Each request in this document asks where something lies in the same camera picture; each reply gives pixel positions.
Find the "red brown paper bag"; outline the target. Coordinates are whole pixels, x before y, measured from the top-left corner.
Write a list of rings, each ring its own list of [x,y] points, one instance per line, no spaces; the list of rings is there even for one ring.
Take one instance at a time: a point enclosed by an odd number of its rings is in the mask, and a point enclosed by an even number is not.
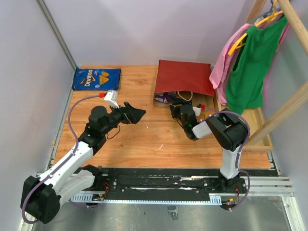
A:
[[[209,80],[211,64],[159,60],[154,96],[164,92],[189,92],[214,96],[214,88]],[[167,108],[170,103],[158,103],[153,98],[154,106]]]

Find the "blue Doritos chip bag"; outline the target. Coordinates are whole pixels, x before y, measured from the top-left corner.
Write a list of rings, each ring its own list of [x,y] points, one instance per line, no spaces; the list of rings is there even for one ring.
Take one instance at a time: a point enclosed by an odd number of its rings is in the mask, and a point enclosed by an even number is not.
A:
[[[75,70],[73,90],[118,90],[120,86],[121,69],[81,69]]]

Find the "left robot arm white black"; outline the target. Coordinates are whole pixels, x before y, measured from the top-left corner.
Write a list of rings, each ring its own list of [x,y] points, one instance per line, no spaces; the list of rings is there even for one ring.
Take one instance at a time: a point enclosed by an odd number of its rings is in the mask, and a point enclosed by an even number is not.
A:
[[[96,191],[103,185],[102,172],[87,165],[74,172],[91,159],[107,141],[106,135],[123,124],[137,124],[146,114],[128,102],[124,106],[114,107],[108,112],[104,106],[95,106],[89,121],[72,149],[53,167],[38,177],[29,176],[23,185],[21,210],[27,224],[52,221],[61,206],[83,189]]]

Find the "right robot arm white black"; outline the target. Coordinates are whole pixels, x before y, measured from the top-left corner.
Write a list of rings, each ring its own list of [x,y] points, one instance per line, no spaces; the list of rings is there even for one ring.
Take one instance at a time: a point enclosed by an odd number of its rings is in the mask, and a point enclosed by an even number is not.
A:
[[[193,141],[214,135],[223,150],[222,165],[218,175],[218,187],[230,192],[240,179],[239,163],[242,150],[250,137],[248,122],[239,114],[224,109],[198,122],[196,107],[190,104],[170,105],[171,116],[186,136]]]

